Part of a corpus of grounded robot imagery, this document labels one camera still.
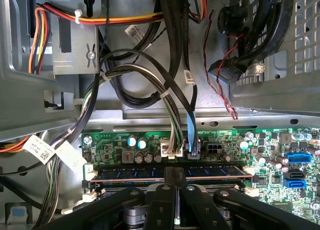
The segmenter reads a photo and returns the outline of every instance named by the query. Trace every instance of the capacitor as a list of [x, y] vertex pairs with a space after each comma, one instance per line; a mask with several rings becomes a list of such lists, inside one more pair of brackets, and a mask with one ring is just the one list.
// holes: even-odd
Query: capacitor
[[276, 156], [274, 159], [283, 165], [287, 165], [289, 163], [289, 159], [281, 155]]
[[305, 139], [305, 136], [303, 135], [303, 134], [301, 134], [301, 133], [297, 133], [297, 132], [294, 132], [294, 133], [292, 133], [292, 139], [293, 140], [298, 140], [298, 141], [302, 141], [302, 140], [304, 140]]
[[262, 156], [256, 156], [255, 160], [259, 163], [259, 165], [264, 165], [266, 163], [266, 159], [264, 159]]
[[136, 163], [142, 163], [144, 161], [145, 155], [142, 152], [137, 152], [134, 158]]
[[252, 139], [255, 137], [255, 135], [253, 134], [252, 131], [248, 131], [248, 132], [245, 134], [245, 137], [248, 138], [248, 139], [250, 139], [250, 140], [252, 140]]
[[157, 152], [154, 154], [154, 161], [157, 162], [157, 163], [160, 163], [161, 160], [162, 160], [161, 153], [160, 153], [160, 151], [157, 151]]
[[308, 146], [306, 149], [307, 152], [314, 154], [314, 155], [320, 155], [320, 149], [313, 147], [313, 146]]
[[245, 140], [239, 140], [236, 142], [236, 146], [241, 150], [247, 150], [249, 147], [249, 144]]
[[144, 155], [144, 161], [146, 163], [151, 163], [153, 158], [154, 158], [153, 154], [151, 152], [149, 152], [149, 151], [146, 152], [145, 155]]
[[137, 138], [134, 135], [131, 135], [128, 138], [128, 146], [135, 146], [137, 143]]
[[226, 154], [225, 152], [223, 152], [223, 153], [220, 155], [220, 159], [221, 159], [222, 161], [226, 161], [226, 162], [230, 162], [230, 161], [231, 161], [231, 157], [230, 157], [228, 154]]
[[287, 173], [289, 171], [289, 168], [287, 166], [282, 166], [281, 171], [283, 173]]
[[137, 146], [139, 149], [145, 149], [145, 147], [147, 146], [146, 140], [143, 138], [139, 139]]
[[282, 168], [281, 163], [278, 162], [278, 161], [276, 161], [276, 160], [274, 160], [274, 159], [271, 159], [270, 162], [269, 162], [269, 164], [270, 164], [271, 166], [273, 166], [275, 169], [281, 169], [281, 168]]
[[307, 141], [310, 141], [312, 139], [312, 135], [310, 133], [304, 133], [303, 135], [304, 135], [305, 140], [307, 140]]

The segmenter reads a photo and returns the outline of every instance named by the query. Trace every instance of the metal panel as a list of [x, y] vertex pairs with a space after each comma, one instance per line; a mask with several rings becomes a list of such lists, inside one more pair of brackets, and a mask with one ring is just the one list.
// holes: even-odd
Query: metal panel
[[[70, 11], [81, 10], [83, 15], [87, 15], [87, 8], [84, 0], [50, 0], [54, 5]], [[101, 0], [95, 0], [93, 5], [93, 17], [101, 14]], [[70, 24], [70, 52], [62, 52], [61, 34], [63, 27], [59, 27], [61, 21], [58, 17], [51, 15], [52, 31], [52, 53], [53, 53], [53, 73], [55, 75], [68, 74], [94, 74], [100, 70], [99, 50], [98, 50], [98, 28], [96, 26], [78, 25], [75, 22]]]
[[294, 0], [290, 27], [277, 54], [265, 59], [264, 79], [233, 84], [233, 106], [320, 115], [320, 2]]

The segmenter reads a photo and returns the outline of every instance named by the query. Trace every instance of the black cable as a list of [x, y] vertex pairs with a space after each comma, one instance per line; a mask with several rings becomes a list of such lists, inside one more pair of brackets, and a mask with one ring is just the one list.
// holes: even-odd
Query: black cable
[[29, 172], [31, 170], [34, 170], [40, 166], [44, 166], [42, 164], [42, 162], [37, 162], [36, 164], [33, 164], [32, 166], [30, 167], [27, 167], [25, 170], [21, 170], [21, 171], [14, 171], [14, 172], [8, 172], [8, 173], [1, 173], [0, 176], [13, 176], [13, 175], [19, 175], [19, 174], [22, 174], [22, 173], [26, 173], [26, 172]]
[[[148, 54], [146, 54], [144, 52], [136, 51], [133, 49], [120, 49], [120, 50], [112, 51], [100, 60], [100, 65], [102, 65], [104, 63], [104, 61], [106, 61], [108, 59], [108, 57], [110, 57], [111, 55], [113, 55], [114, 53], [117, 53], [117, 52], [133, 52], [133, 53], [139, 54], [139, 55], [145, 57], [148, 61], [150, 61], [159, 70], [160, 74], [162, 75], [164, 80], [167, 82], [168, 86], [172, 89], [172, 91], [175, 93], [175, 95], [178, 97], [178, 99], [182, 103], [183, 107], [186, 109], [187, 113], [190, 115], [190, 118], [191, 118], [191, 121], [192, 121], [193, 127], [194, 127], [195, 139], [198, 139], [196, 120], [195, 120], [195, 116], [193, 114], [193, 110], [192, 110], [188, 100], [186, 99], [185, 95], [183, 94], [183, 92], [181, 91], [179, 86], [176, 84], [174, 79], [165, 70], [165, 68], [158, 61], [156, 61], [153, 57], [149, 56]], [[192, 148], [194, 150], [198, 149], [198, 141], [197, 140], [195, 140], [193, 142]]]
[[39, 21], [39, 32], [38, 32], [38, 36], [36, 38], [34, 53], [33, 53], [32, 62], [31, 62], [31, 72], [33, 74], [35, 73], [36, 55], [37, 55], [37, 50], [39, 47], [39, 42], [40, 42], [40, 38], [41, 38], [40, 34], [41, 34], [41, 30], [42, 30], [42, 19], [41, 19], [40, 11], [37, 12], [36, 17], [38, 17], [38, 21]]
[[42, 61], [44, 60], [45, 51], [46, 51], [46, 48], [47, 48], [47, 45], [48, 45], [48, 42], [49, 42], [49, 35], [50, 35], [50, 31], [51, 31], [51, 24], [50, 24], [48, 13], [45, 12], [45, 15], [46, 15], [46, 18], [47, 18], [47, 21], [48, 21], [48, 25], [47, 25], [48, 32], [47, 32], [47, 35], [46, 35], [46, 40], [45, 40], [44, 45], [43, 45], [43, 53], [40, 56], [38, 67], [35, 69], [35, 72], [34, 72], [36, 75], [39, 73], [39, 66], [41, 65]]
[[[33, 200], [32, 198], [24, 194], [21, 190], [19, 190], [15, 182], [9, 180], [6, 177], [0, 177], [0, 184], [2, 184], [8, 190], [12, 191], [15, 195], [20, 197], [23, 201], [29, 203], [31, 206], [34, 206], [35, 208], [38, 208], [38, 209], [42, 208], [43, 205], [41, 203], [38, 203], [37, 201]], [[61, 209], [56, 209], [55, 214], [61, 214]]]

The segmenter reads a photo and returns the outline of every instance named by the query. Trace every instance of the sticker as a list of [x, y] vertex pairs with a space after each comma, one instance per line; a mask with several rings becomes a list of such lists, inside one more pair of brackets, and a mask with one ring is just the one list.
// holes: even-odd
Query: sticker
[[130, 36], [133, 39], [133, 41], [136, 41], [138, 43], [145, 36], [144, 33], [142, 33], [136, 25], [129, 26], [128, 28], [126, 28], [125, 32], [128, 36]]
[[38, 158], [43, 164], [46, 164], [55, 154], [53, 147], [35, 135], [32, 135], [22, 148]]
[[82, 171], [83, 165], [87, 163], [81, 153], [77, 152], [68, 141], [58, 147], [55, 153], [74, 172]]
[[195, 84], [194, 77], [192, 76], [190, 71], [184, 70], [184, 78], [187, 84]]

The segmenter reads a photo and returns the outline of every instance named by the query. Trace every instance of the screw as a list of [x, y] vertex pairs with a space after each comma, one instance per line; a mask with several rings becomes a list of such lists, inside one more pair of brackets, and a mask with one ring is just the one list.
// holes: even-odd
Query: screw
[[93, 52], [90, 52], [89, 54], [88, 54], [88, 57], [89, 57], [89, 59], [94, 59], [95, 58], [95, 54], [93, 53]]
[[92, 143], [92, 138], [90, 136], [85, 136], [83, 142], [84, 144], [90, 145]]
[[139, 192], [138, 191], [135, 191], [135, 190], [133, 190], [132, 192], [130, 192], [130, 195], [138, 195], [139, 194]]
[[195, 190], [195, 187], [194, 187], [194, 186], [187, 186], [186, 188], [187, 188], [189, 191]]
[[229, 193], [227, 191], [221, 191], [220, 194], [222, 196], [229, 196]]
[[168, 185], [164, 185], [164, 186], [162, 187], [162, 189], [163, 189], [163, 190], [169, 190], [170, 187], [169, 187]]

